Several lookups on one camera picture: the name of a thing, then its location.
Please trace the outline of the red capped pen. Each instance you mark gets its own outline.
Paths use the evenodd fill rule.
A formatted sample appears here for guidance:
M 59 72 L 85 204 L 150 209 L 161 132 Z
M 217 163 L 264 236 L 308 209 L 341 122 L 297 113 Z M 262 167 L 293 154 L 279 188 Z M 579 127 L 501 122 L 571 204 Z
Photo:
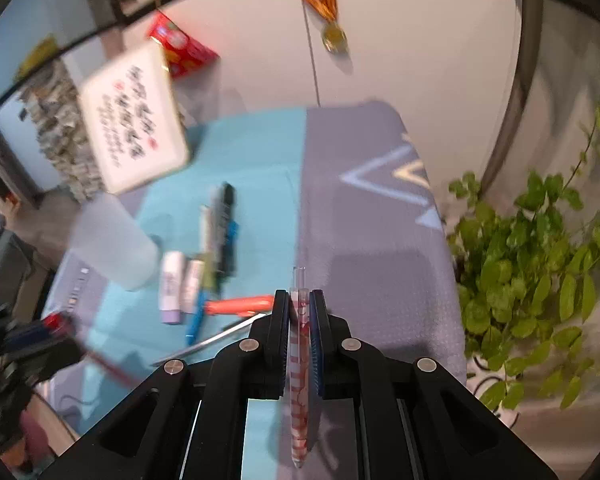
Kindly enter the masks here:
M 69 311 L 57 311 L 43 318 L 43 324 L 54 335 L 70 338 L 80 349 L 82 356 L 95 363 L 106 375 L 112 378 L 119 385 L 130 390 L 137 387 L 140 380 L 129 375 L 120 366 L 107 360 L 101 353 L 90 348 L 79 336 L 79 323 Z

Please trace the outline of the dark metal pen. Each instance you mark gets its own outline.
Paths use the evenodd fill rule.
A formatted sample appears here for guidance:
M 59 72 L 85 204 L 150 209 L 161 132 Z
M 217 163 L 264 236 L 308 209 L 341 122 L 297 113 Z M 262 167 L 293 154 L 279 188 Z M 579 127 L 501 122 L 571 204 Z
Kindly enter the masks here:
M 219 333 L 217 333 L 213 336 L 210 336 L 202 341 L 196 342 L 196 344 L 192 344 L 191 346 L 188 346 L 182 350 L 178 350 L 177 352 L 169 354 L 168 356 L 164 356 L 163 358 L 160 358 L 157 361 L 152 362 L 151 365 L 159 366 L 162 364 L 166 364 L 166 362 L 171 361 L 171 360 L 185 359 L 194 353 L 197 353 L 201 350 L 204 350 L 205 348 L 207 348 L 209 346 L 212 346 L 212 344 L 216 344 L 217 342 L 219 342 L 229 336 L 233 336 L 234 334 L 237 334 L 237 333 L 241 332 L 242 330 L 246 330 L 254 322 L 256 322 L 257 320 L 260 320 L 260 318 L 265 318 L 266 316 L 268 316 L 268 312 L 261 312 L 261 313 L 255 314 L 255 315 L 251 315 L 250 318 L 245 318 L 243 321 L 235 322 L 232 325 L 227 326 L 227 328 L 225 330 L 221 330 Z

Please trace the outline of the orange utility knife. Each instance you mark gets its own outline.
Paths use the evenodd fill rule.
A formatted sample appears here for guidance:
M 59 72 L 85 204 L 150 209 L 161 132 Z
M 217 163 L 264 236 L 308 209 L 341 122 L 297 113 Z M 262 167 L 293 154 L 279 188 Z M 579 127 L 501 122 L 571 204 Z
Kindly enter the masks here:
M 274 304 L 272 295 L 210 300 L 204 305 L 208 315 L 237 315 L 246 318 L 257 313 L 270 312 Z

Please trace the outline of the white pink eraser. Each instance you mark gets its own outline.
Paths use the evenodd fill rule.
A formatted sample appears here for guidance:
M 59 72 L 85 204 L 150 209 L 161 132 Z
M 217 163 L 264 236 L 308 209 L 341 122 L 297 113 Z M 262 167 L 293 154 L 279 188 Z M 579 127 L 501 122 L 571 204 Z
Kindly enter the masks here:
M 183 274 L 180 307 L 186 314 L 193 314 L 197 305 L 204 262 L 201 259 L 189 260 Z

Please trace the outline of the translucent plastic pen cup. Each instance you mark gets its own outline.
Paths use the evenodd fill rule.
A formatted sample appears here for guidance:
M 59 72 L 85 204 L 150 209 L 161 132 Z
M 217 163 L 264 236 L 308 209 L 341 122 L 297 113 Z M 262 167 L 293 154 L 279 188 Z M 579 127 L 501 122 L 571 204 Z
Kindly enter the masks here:
M 143 287 L 157 272 L 159 248 L 116 196 L 102 193 L 74 222 L 71 250 L 103 278 L 126 290 Z

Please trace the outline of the white purple correction tape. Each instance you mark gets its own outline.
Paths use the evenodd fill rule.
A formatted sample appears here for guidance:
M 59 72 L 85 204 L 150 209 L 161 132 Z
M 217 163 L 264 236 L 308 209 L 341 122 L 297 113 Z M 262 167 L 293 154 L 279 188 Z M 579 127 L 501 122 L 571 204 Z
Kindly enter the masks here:
M 180 324 L 181 289 L 186 266 L 182 252 L 166 252 L 161 261 L 159 310 L 164 324 Z

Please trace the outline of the black pen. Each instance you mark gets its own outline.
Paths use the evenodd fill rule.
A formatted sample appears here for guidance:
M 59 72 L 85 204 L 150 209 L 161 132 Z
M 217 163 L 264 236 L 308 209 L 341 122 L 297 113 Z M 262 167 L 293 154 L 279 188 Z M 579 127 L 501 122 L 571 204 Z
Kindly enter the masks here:
M 220 278 L 234 270 L 234 205 L 235 188 L 224 182 L 215 205 L 215 263 Z

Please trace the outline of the green white pen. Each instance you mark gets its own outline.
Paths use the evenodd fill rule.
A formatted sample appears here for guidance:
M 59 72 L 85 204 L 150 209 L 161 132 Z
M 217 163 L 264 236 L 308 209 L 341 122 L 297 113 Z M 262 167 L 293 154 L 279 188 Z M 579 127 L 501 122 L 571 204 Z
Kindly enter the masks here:
M 204 263 L 201 285 L 210 294 L 216 292 L 216 271 L 214 261 L 215 228 L 213 212 L 209 206 L 200 207 L 200 248 L 201 260 Z

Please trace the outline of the red patterned clear pen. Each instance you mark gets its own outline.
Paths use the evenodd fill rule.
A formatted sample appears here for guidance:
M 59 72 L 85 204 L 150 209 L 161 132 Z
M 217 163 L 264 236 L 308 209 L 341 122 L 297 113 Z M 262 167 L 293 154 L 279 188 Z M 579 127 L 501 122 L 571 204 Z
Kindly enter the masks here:
M 289 395 L 291 459 L 301 468 L 308 455 L 309 386 L 311 363 L 310 302 L 306 269 L 294 268 L 289 335 Z

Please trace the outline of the blue pen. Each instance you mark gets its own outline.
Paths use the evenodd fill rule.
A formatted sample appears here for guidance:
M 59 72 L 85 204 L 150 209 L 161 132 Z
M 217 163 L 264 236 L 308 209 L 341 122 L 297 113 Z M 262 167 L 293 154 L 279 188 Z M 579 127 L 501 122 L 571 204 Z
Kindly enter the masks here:
M 192 319 L 190 320 L 186 332 L 186 342 L 188 344 L 193 344 L 198 338 L 202 321 L 204 320 L 204 305 L 211 298 L 211 296 L 212 294 L 210 294 L 210 292 L 207 292 L 200 283 L 196 309 L 195 312 L 192 314 Z

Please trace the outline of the white clear pen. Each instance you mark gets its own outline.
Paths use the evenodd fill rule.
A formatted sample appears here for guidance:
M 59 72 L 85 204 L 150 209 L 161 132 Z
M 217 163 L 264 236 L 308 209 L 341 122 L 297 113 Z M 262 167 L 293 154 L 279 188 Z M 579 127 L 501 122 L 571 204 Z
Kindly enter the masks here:
M 211 222 L 214 222 L 216 208 L 218 208 L 221 191 L 222 191 L 222 188 L 219 185 L 212 186 L 212 188 L 210 190 L 209 218 L 210 218 Z

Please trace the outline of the tall paper stack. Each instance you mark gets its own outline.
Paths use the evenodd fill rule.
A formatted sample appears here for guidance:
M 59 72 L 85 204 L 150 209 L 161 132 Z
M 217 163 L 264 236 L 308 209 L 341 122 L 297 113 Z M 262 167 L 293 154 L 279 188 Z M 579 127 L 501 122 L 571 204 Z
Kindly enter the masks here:
M 65 63 L 46 65 L 21 88 L 20 101 L 33 122 L 38 146 L 79 203 L 103 188 L 80 110 L 78 89 Z

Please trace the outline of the framed calligraphy sign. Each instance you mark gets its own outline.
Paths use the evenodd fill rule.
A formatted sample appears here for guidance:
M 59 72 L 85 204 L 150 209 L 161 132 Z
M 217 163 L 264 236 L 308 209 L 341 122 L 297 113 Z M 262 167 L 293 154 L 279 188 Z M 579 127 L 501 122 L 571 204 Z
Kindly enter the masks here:
M 119 195 L 190 159 L 161 44 L 148 39 L 89 76 L 80 109 L 105 190 Z

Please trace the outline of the red hanging ornament bag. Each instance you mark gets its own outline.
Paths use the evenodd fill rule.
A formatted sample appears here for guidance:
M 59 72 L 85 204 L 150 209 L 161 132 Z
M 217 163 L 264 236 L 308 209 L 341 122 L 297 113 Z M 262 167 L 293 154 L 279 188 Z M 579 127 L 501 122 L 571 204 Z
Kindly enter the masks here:
M 174 79 L 198 72 L 220 58 L 215 51 L 183 32 L 161 11 L 155 13 L 146 36 L 161 44 Z

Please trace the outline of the gold medal with ribbon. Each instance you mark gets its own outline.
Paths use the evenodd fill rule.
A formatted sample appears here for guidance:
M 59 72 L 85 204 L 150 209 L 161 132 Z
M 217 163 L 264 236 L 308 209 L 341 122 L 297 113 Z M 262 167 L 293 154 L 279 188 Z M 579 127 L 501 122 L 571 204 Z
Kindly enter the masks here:
M 333 55 L 349 53 L 348 38 L 338 22 L 337 0 L 302 0 L 323 21 L 322 41 L 325 49 Z

